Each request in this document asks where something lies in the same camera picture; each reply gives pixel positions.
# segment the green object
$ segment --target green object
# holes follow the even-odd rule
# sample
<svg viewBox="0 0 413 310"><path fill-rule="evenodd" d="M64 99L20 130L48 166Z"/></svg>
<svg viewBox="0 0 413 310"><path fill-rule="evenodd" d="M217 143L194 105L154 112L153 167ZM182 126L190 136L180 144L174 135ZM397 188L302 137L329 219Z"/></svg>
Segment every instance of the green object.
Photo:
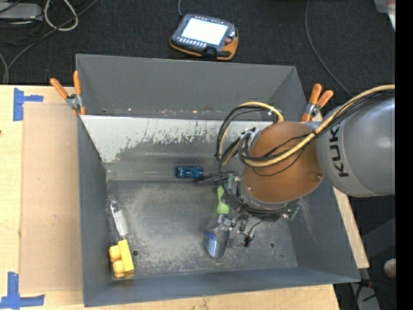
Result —
<svg viewBox="0 0 413 310"><path fill-rule="evenodd" d="M224 188L222 186L218 187L217 195L218 195L218 208L217 208L218 214L228 214L230 211L230 208L222 200L222 195L224 195Z"/></svg>
<svg viewBox="0 0 413 310"><path fill-rule="evenodd" d="M288 220L293 220L296 217L296 214L299 210L299 206L292 209L292 212L288 214Z"/></svg>
<svg viewBox="0 0 413 310"><path fill-rule="evenodd" d="M232 182L235 180L235 175L230 174L227 180L227 187L228 189L231 189L232 187Z"/></svg>

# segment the clear plastic tube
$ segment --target clear plastic tube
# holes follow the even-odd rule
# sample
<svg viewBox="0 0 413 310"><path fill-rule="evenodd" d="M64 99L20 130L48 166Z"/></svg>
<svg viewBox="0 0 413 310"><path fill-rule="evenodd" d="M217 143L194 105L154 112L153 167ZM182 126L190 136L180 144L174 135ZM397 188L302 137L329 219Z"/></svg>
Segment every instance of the clear plastic tube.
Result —
<svg viewBox="0 0 413 310"><path fill-rule="evenodd" d="M129 235L128 222L125 212L113 194L109 194L106 199L106 213L109 219L109 226L115 241L124 240Z"/></svg>

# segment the gray bin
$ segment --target gray bin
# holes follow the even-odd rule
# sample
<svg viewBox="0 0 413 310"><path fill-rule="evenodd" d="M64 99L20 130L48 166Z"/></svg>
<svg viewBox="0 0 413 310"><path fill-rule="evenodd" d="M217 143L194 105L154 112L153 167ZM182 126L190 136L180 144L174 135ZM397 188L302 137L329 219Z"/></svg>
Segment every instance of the gray bin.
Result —
<svg viewBox="0 0 413 310"><path fill-rule="evenodd" d="M231 245L216 260L203 248L216 187L174 177L178 165L216 169L217 130L240 103L269 103L298 121L306 101L295 67L79 54L76 69L88 112L78 119L86 306L359 281L327 180L300 199L294 220L263 222L248 248ZM228 140L251 123L264 127L267 117L234 123ZM132 279L111 273L109 192L139 253Z"/></svg>

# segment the kuka logo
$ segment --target kuka logo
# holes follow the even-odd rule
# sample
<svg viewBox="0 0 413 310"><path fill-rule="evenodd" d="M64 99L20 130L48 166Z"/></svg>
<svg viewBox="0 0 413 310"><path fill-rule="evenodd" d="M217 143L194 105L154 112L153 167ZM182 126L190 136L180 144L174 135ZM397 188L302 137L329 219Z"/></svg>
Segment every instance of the kuka logo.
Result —
<svg viewBox="0 0 413 310"><path fill-rule="evenodd" d="M335 155L335 156L332 156L331 159L332 159L332 161L333 161L334 167L335 167L335 168L338 170L338 172L339 172L338 175L339 175L340 177L347 177L347 176L348 176L348 173L346 173L346 172L344 171L344 164L343 164L343 162L341 161L340 147L339 147L339 145L337 144L337 142L338 142L337 133L338 133L339 126L340 126L340 124L337 125L337 128L336 128L335 130L334 130L334 128L331 128L331 129L330 129L330 134L331 134L330 142L331 142L331 143L336 142L335 144L330 145L330 150L332 150L332 151L334 152L334 155Z"/></svg>

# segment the bin floor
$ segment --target bin floor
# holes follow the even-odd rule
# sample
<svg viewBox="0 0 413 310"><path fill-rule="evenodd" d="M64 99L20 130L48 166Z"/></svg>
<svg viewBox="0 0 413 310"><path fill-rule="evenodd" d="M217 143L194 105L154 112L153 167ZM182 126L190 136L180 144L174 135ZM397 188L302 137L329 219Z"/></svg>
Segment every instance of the bin floor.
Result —
<svg viewBox="0 0 413 310"><path fill-rule="evenodd" d="M264 220L254 228L248 247L235 230L224 256L211 257L203 246L205 229L217 218L217 186L187 181L111 181L128 220L135 278L179 273L205 273L296 267L288 221ZM252 218L247 228L258 222Z"/></svg>

